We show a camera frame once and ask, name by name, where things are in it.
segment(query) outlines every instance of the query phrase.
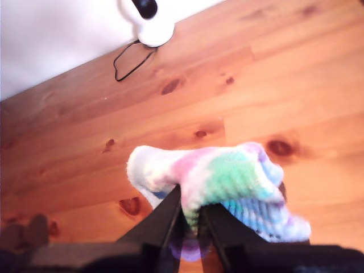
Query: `tie-dye sock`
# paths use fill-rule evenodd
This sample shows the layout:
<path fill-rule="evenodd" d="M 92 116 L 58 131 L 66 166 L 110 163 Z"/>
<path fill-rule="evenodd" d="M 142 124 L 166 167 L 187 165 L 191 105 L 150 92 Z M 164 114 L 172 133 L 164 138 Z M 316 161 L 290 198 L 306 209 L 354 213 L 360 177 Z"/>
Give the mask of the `tie-dye sock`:
<path fill-rule="evenodd" d="M 277 188 L 283 170 L 257 143 L 192 151 L 140 146 L 129 158 L 127 173 L 153 207 L 180 184 L 182 209 L 195 232 L 199 208 L 218 202 L 270 242 L 304 241 L 311 232 L 306 221 L 289 215 Z"/>

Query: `white base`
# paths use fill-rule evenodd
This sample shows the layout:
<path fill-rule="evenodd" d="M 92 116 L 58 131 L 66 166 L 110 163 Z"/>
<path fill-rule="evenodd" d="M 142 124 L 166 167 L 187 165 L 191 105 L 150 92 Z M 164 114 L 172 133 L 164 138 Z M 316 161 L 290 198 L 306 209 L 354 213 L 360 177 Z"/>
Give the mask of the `white base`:
<path fill-rule="evenodd" d="M 151 23 L 139 29 L 138 39 L 149 47 L 159 47 L 171 39 L 174 30 L 174 23 Z"/>

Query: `wood grain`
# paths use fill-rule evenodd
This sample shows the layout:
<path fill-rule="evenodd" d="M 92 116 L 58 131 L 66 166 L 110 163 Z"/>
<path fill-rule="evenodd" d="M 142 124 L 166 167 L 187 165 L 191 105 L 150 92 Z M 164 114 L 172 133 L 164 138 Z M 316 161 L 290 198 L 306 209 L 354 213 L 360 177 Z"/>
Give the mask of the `wood grain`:
<path fill-rule="evenodd" d="M 53 241 L 114 241 L 151 211 L 126 177 L 136 146 L 254 140 L 283 166 L 311 241 L 364 251 L 363 33 L 359 0 L 227 0 L 123 82 L 120 48 L 1 102 L 2 227 L 44 213 Z M 133 197 L 137 213 L 120 208 Z M 221 272 L 214 260 L 180 272 Z"/>

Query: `black object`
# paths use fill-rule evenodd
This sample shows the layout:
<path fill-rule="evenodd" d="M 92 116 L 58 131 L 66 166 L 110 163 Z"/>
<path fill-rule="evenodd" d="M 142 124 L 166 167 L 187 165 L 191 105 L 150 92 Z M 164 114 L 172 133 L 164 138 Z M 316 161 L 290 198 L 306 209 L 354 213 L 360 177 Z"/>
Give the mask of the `black object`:
<path fill-rule="evenodd" d="M 114 60 L 114 68 L 115 68 L 115 80 L 116 81 L 122 81 L 122 80 L 125 80 L 127 77 L 129 77 L 134 71 L 136 71 L 139 67 L 141 67 L 148 59 L 150 56 L 152 56 L 153 53 L 157 52 L 158 51 L 158 47 L 154 47 L 153 48 L 153 51 L 151 51 L 147 57 L 140 63 L 138 64 L 135 68 L 133 68 L 128 74 L 126 74 L 125 76 L 123 76 L 122 78 L 118 78 L 118 69 L 116 68 L 116 62 L 117 60 L 121 57 L 121 55 L 124 54 L 124 52 L 129 48 L 131 47 L 133 44 L 140 44 L 140 41 L 139 40 L 136 40 L 132 43 L 130 43 Z"/>
<path fill-rule="evenodd" d="M 0 272 L 177 272 L 185 218 L 177 186 L 139 225 L 116 243 L 70 243 L 38 247 L 23 255 L 0 251 Z M 364 255 L 339 246 L 267 243 L 222 205 L 203 207 L 199 237 L 211 237 L 226 273 L 364 272 Z"/>
<path fill-rule="evenodd" d="M 158 11 L 155 0 L 131 0 L 141 17 L 145 20 L 152 19 Z"/>

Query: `white wall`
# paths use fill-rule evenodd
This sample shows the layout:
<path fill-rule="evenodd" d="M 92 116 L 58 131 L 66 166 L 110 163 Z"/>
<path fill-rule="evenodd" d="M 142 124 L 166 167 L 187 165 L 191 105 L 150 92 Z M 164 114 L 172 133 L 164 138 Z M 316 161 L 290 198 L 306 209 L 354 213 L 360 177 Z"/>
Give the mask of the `white wall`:
<path fill-rule="evenodd" d="M 1 100 L 134 39 L 120 0 L 1 0 Z M 166 0 L 176 21 L 223 0 Z"/>

